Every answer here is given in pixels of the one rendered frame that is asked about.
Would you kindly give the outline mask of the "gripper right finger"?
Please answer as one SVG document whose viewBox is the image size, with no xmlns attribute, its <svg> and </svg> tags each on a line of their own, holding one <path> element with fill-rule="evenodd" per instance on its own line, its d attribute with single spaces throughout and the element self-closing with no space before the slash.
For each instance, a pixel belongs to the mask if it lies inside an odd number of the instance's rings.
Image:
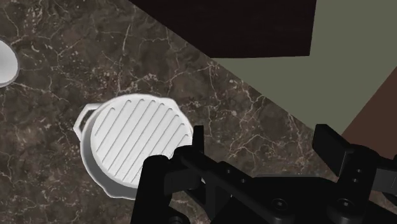
<svg viewBox="0 0 397 224">
<path fill-rule="evenodd" d="M 312 148 L 338 177 L 326 210 L 332 223 L 397 224 L 397 214 L 369 200 L 377 191 L 397 205 L 397 160 L 349 143 L 327 124 L 316 125 Z"/>
</svg>

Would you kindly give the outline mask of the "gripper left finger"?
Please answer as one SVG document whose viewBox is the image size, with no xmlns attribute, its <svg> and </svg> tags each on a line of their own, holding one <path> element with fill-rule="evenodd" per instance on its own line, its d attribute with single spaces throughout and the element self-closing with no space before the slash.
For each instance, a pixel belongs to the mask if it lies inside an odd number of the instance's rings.
<svg viewBox="0 0 397 224">
<path fill-rule="evenodd" d="M 204 128 L 197 125 L 192 144 L 178 147 L 172 158 L 153 155 L 144 161 L 130 224 L 191 224 L 169 205 L 181 191 L 204 209 L 211 224 L 253 224 L 253 212 L 231 192 L 247 179 L 204 155 Z"/>
</svg>

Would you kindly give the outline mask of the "white pot with ribbed lid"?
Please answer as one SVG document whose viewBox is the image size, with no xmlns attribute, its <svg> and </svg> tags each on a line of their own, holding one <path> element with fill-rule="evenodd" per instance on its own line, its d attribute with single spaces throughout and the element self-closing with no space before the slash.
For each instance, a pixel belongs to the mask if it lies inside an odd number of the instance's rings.
<svg viewBox="0 0 397 224">
<path fill-rule="evenodd" d="M 149 94 L 86 104 L 73 130 L 90 177 L 107 196 L 129 200 L 136 198 L 147 157 L 171 158 L 193 137 L 190 121 L 173 99 Z"/>
</svg>

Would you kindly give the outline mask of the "white round dish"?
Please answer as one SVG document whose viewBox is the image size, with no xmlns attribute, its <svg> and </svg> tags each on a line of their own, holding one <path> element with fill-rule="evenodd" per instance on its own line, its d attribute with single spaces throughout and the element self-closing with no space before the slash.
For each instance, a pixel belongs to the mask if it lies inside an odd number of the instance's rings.
<svg viewBox="0 0 397 224">
<path fill-rule="evenodd" d="M 18 77 L 20 63 L 14 49 L 0 39 L 0 88 L 13 83 Z"/>
</svg>

